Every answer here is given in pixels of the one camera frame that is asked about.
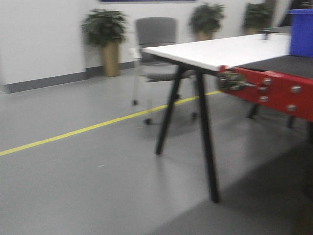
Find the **white tabletop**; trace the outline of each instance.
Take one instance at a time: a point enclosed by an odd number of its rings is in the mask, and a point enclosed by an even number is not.
[[[263,34],[148,47],[143,51],[164,58],[218,71],[221,65],[235,67],[289,54],[290,36]]]

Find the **plant pot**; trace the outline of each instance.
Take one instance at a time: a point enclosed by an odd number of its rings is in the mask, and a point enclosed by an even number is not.
[[[213,38],[214,32],[204,33],[202,31],[197,33],[197,40],[204,41],[204,40],[211,40]]]
[[[117,77],[120,75],[119,71],[119,43],[108,42],[108,44],[102,48],[102,59],[104,75],[106,77]]]
[[[260,29],[258,28],[247,28],[246,29],[246,35],[252,35],[252,34],[257,34]]]

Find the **floor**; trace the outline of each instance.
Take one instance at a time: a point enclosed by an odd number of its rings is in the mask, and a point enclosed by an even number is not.
[[[132,74],[0,94],[0,235],[290,235],[309,202],[306,122],[289,129],[286,115],[266,108],[247,119],[248,102],[207,96],[222,196],[214,204],[195,101],[175,107],[156,156],[164,110],[143,123]],[[215,90],[212,77],[206,84]],[[154,84],[154,107],[169,87]],[[190,81],[180,94],[191,97]]]

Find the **potted plant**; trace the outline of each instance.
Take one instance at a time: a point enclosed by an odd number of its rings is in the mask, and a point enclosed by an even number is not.
[[[119,76],[119,44],[126,39],[126,16],[121,11],[92,10],[83,22],[87,43],[101,47],[104,74]]]
[[[189,25],[199,41],[212,39],[213,33],[221,28],[220,21],[224,18],[223,10],[224,5],[208,3],[195,8]]]
[[[270,16],[271,10],[269,10],[264,3],[248,3],[243,23],[246,34],[255,34],[257,31],[262,30],[267,26]]]

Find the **wall sign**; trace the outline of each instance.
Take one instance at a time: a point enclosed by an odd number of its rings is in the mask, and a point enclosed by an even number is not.
[[[100,2],[157,2],[157,1],[196,1],[196,0],[99,0]]]

